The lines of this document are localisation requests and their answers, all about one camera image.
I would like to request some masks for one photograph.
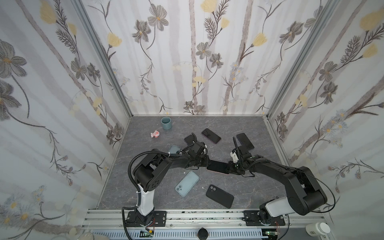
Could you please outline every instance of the small toy figurine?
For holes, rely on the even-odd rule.
[[[154,131],[154,132],[151,132],[151,138],[152,138],[152,137],[158,137],[159,135],[160,135],[160,133],[159,133],[158,130],[156,130],[156,131]]]

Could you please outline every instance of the floral wallpaper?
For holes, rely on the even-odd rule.
[[[0,5],[0,235],[76,239],[128,117],[68,1]]]
[[[266,114],[324,0],[82,0],[134,114]]]
[[[270,116],[292,164],[333,190],[324,215],[339,240],[382,239],[383,56],[383,2],[341,1]]]

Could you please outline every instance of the mounting plate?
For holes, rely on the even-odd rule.
[[[244,211],[245,224],[247,226],[265,226],[261,222],[259,222],[259,217],[257,216],[258,211]],[[275,217],[276,222],[279,226],[285,226],[284,218]],[[269,226],[276,226],[276,223],[271,223]]]
[[[155,227],[165,227],[167,220],[166,211],[154,211],[153,216],[155,218]],[[142,227],[139,223],[137,223],[134,211],[128,212],[128,217],[125,223],[127,227]]]

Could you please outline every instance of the gray ceramic cup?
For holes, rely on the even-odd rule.
[[[161,119],[161,125],[163,125],[164,130],[168,130],[172,128],[172,120],[170,117],[163,117]]]

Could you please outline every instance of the black smartphone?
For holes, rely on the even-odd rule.
[[[207,166],[207,170],[229,174],[229,164],[211,160],[211,163]]]
[[[191,145],[193,143],[193,139],[194,137],[191,135],[187,136],[186,138],[184,138],[184,141],[187,143],[187,145]]]
[[[225,206],[226,208],[231,208],[233,200],[235,199],[233,195],[216,187],[215,185],[209,185],[207,193],[205,194],[207,197],[212,199],[213,201]]]
[[[239,139],[241,145],[244,145],[248,150],[255,148],[245,133],[237,134],[236,137]]]
[[[211,140],[211,142],[213,142],[214,144],[218,143],[221,140],[221,137],[219,137],[216,133],[212,132],[208,128],[204,129],[201,134]]]

